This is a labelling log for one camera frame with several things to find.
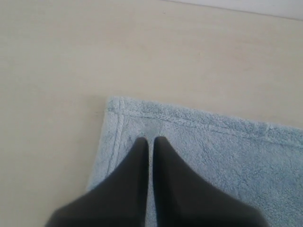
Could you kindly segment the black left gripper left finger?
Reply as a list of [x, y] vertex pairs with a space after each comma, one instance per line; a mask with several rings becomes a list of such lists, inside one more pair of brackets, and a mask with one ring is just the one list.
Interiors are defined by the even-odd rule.
[[149, 183], [149, 147], [137, 138], [118, 167], [93, 190], [56, 210], [48, 227], [143, 227]]

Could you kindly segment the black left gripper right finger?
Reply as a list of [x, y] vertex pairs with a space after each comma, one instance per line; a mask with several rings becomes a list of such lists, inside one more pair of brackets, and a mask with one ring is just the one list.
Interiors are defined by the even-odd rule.
[[153, 190], [160, 227], [263, 227], [261, 213], [212, 186], [165, 137], [153, 146]]

